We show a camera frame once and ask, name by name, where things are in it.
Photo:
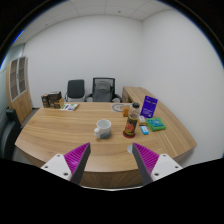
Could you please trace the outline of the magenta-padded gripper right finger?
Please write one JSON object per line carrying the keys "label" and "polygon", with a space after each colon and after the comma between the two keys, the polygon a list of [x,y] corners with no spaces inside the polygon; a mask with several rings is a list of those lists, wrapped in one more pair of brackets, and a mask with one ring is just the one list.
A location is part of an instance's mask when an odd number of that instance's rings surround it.
{"label": "magenta-padded gripper right finger", "polygon": [[182,169],[168,154],[157,154],[137,143],[132,144],[132,154],[144,185]]}

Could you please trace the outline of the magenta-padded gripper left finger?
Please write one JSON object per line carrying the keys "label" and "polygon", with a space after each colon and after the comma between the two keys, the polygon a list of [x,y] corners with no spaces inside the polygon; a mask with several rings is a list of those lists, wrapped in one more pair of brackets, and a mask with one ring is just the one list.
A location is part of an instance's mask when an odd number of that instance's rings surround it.
{"label": "magenta-padded gripper left finger", "polygon": [[56,154],[42,169],[79,185],[90,153],[90,143],[85,143],[65,155]]}

